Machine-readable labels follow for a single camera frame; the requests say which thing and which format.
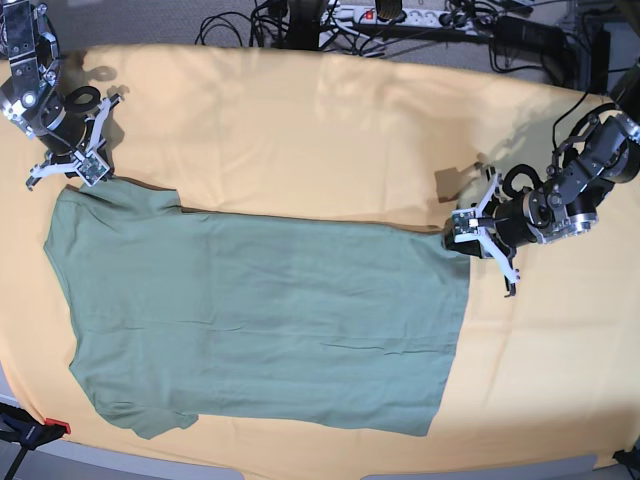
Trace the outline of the green T-shirt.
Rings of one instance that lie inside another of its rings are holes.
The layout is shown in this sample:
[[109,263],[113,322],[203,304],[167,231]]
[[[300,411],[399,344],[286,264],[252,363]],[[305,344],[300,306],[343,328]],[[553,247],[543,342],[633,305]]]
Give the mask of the green T-shirt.
[[187,211],[125,180],[62,191],[44,250],[73,377],[144,439],[202,415],[423,436],[470,288],[434,235]]

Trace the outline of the yellow table cloth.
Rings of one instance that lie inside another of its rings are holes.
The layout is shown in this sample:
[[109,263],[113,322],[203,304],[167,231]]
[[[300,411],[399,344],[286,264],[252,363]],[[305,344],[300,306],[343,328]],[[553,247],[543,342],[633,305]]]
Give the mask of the yellow table cloth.
[[[545,168],[551,136],[600,103],[508,77],[333,54],[105,47],[73,84],[119,90],[119,175],[205,210],[441,226],[476,162]],[[231,467],[249,479],[359,479],[539,463],[607,464],[639,435],[639,185],[617,186],[587,234],[520,250],[517,295],[471,263],[443,402],[425,437],[201,417],[153,440],[106,423],[72,377],[69,311],[44,253],[66,179],[25,186],[43,147],[1,125],[1,366],[71,441]]]

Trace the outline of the black power adapter brick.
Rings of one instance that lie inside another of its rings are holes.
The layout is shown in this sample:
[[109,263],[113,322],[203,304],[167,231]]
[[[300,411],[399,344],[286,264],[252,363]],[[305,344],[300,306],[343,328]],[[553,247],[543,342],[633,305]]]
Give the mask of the black power adapter brick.
[[502,16],[494,24],[494,39],[530,53],[555,54],[563,50],[565,33],[558,27]]

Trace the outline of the white power strip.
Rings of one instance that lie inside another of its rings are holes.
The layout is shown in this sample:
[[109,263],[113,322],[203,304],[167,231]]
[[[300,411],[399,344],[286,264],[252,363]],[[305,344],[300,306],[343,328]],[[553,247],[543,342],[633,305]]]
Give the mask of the white power strip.
[[338,3],[333,18],[356,30],[430,31],[451,30],[474,32],[474,22],[463,13],[425,8],[404,8],[396,20],[383,20],[373,6]]

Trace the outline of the black box right background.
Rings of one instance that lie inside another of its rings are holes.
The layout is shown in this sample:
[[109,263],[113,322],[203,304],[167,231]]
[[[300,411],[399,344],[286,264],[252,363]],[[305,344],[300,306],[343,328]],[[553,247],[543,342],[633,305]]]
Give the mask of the black box right background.
[[591,43],[591,80],[589,92],[604,95],[608,90],[611,35],[608,31],[597,31]]

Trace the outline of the black clamp right corner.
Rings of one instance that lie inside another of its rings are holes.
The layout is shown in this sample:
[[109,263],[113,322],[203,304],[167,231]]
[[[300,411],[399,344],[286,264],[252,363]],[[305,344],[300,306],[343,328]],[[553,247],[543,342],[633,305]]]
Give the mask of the black clamp right corner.
[[620,465],[631,470],[640,471],[640,451],[636,447],[633,447],[629,451],[616,451],[612,458]]

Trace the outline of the blue red clamp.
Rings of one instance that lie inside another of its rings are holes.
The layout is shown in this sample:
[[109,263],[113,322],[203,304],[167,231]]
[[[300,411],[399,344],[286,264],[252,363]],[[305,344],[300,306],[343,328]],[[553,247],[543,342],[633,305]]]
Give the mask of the blue red clamp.
[[41,423],[26,410],[6,403],[1,404],[1,424],[7,427],[1,430],[1,440],[20,446],[4,476],[5,480],[15,477],[28,452],[71,434],[70,425],[66,422],[46,418]]

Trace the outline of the black table leg post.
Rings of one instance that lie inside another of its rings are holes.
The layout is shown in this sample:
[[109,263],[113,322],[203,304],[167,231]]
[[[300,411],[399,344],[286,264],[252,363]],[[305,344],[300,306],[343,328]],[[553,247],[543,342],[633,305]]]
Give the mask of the black table leg post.
[[316,51],[320,19],[325,9],[321,0],[288,0],[289,27],[285,47],[291,50]]

